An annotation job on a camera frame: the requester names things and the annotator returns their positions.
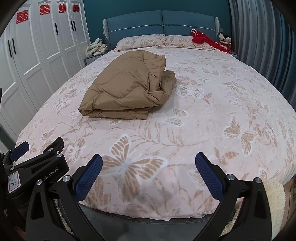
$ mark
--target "bed sheet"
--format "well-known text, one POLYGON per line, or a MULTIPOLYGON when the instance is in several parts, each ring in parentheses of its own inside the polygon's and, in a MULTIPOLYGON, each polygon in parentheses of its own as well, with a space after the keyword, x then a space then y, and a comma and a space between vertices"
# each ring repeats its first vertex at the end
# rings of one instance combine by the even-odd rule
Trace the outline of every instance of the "bed sheet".
POLYGON ((218 50, 141 48, 166 56, 176 74, 170 99, 147 120, 82 116, 78 107, 117 56, 94 61, 57 90, 21 132, 32 158, 57 137, 69 175, 98 153, 103 169, 83 204, 131 217, 201 217, 218 205, 195 168, 202 151, 238 179, 288 182, 295 171, 296 114, 259 73, 218 50))

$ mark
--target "floral pillow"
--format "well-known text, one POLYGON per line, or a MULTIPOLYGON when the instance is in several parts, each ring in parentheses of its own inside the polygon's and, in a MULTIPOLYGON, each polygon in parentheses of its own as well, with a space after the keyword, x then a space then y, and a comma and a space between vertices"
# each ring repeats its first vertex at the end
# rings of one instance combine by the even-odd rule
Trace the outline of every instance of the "floral pillow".
POLYGON ((115 50, 137 49, 152 46, 164 46, 164 34, 150 34, 126 37, 118 41, 115 50))
POLYGON ((188 47, 188 48, 202 48, 202 49, 215 49, 207 43, 197 44, 192 42, 192 36, 183 36, 183 35, 168 35, 165 37, 164 45, 165 46, 174 46, 174 47, 188 47))

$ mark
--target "blue gripper pad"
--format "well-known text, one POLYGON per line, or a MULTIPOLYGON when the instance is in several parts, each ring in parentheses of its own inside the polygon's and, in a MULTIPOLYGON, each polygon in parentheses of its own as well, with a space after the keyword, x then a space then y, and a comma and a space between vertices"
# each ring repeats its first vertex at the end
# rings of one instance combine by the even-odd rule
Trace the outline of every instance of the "blue gripper pad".
POLYGON ((102 170, 102 167, 102 157, 98 154, 95 154, 86 166, 79 167, 73 174, 73 179, 76 173, 80 174, 78 180, 75 180, 75 185, 73 187, 74 199, 77 203, 86 198, 89 190, 102 170))
POLYGON ((211 165, 212 164, 203 153, 200 152, 195 156, 195 166, 207 185, 212 197, 222 201, 224 197, 224 186, 211 168, 211 165))
POLYGON ((12 161, 17 161, 22 155, 24 155, 29 150, 29 148, 29 143, 26 141, 23 142, 11 151, 10 159, 12 161))

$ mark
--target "blue upholstered headboard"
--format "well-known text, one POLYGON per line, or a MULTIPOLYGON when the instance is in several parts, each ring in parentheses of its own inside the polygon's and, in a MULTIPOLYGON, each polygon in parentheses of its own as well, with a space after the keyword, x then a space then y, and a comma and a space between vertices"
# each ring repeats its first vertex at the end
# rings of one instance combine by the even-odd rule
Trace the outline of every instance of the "blue upholstered headboard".
POLYGON ((219 19, 216 17, 182 11, 135 12, 103 20, 105 40, 114 49, 119 40, 125 37, 165 34, 190 35, 197 29, 214 41, 219 39, 219 19))

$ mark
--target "red cloth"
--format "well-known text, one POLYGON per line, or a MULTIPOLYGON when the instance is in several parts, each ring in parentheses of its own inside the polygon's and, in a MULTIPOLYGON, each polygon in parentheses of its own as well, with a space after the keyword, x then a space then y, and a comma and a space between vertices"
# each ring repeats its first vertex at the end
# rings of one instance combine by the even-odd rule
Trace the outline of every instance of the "red cloth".
POLYGON ((192 29, 190 31, 190 35, 193 36, 192 42, 197 43, 197 44, 203 44, 203 43, 207 43, 210 46, 221 50, 223 52, 229 53, 231 54, 227 49, 224 49, 221 45, 219 45, 218 43, 214 42, 212 39, 210 39, 208 36, 206 36, 205 34, 203 34, 200 31, 197 31, 196 29, 192 29))

